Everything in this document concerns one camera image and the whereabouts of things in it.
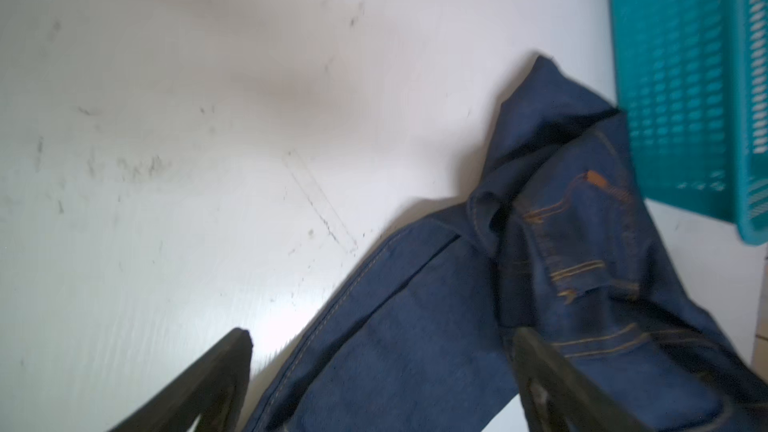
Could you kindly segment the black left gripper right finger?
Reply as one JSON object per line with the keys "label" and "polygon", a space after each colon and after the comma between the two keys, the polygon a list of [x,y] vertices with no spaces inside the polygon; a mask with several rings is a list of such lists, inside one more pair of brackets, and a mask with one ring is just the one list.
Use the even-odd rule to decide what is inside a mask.
{"label": "black left gripper right finger", "polygon": [[647,431],[531,328],[513,336],[513,367],[531,431]]}

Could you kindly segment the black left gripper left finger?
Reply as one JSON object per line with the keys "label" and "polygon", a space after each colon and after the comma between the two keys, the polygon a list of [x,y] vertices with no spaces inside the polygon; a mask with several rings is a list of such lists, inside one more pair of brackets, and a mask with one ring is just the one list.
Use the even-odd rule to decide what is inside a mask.
{"label": "black left gripper left finger", "polygon": [[115,431],[233,431],[249,383],[253,343],[234,328]]}

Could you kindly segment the dark blue denim trousers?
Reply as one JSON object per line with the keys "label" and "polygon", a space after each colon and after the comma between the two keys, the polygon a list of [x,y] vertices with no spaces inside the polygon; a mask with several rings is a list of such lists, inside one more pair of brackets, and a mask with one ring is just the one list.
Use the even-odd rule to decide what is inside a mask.
{"label": "dark blue denim trousers", "polygon": [[267,387],[250,431],[479,431],[534,329],[658,431],[763,431],[767,386],[686,294],[626,115],[538,57],[468,199],[387,238]]}

